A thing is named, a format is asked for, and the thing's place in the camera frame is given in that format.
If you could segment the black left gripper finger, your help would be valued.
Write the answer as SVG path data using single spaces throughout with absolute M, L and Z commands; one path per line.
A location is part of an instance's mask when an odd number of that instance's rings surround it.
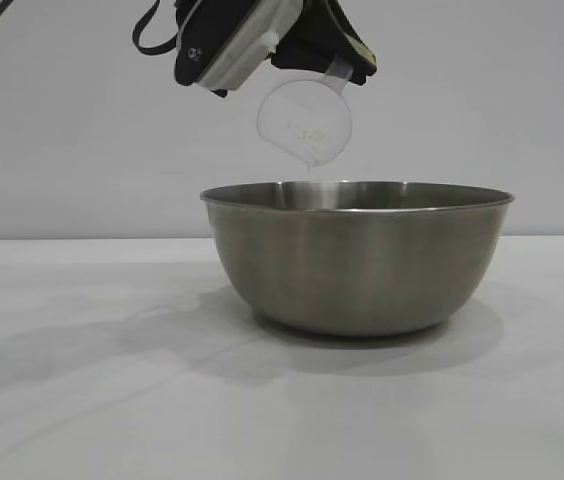
M 326 17 L 325 43 L 329 51 L 353 68 L 352 83 L 365 83 L 377 72 L 375 54 L 359 37 L 338 1 L 321 1 L 320 7 Z
M 317 39 L 289 31 L 270 55 L 270 63 L 281 70 L 298 70 L 325 73 L 334 57 L 329 51 L 326 36 Z

